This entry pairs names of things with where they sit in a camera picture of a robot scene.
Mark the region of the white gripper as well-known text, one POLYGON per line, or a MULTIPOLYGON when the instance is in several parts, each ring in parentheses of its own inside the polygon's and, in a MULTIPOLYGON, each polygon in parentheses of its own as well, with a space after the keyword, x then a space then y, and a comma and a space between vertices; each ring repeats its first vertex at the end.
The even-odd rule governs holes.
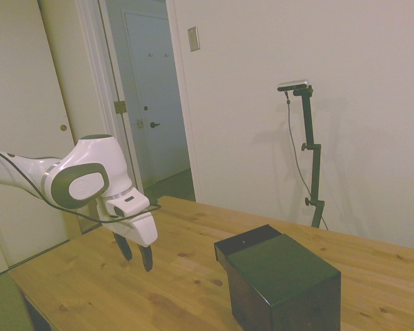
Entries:
POLYGON ((115 242, 127 261, 132 259, 132 251, 127 239, 137 243, 145 271, 152 270, 153 255, 150 245, 157 240, 158 234, 151 212, 124 221, 104 223, 103 227, 113 231, 115 242))

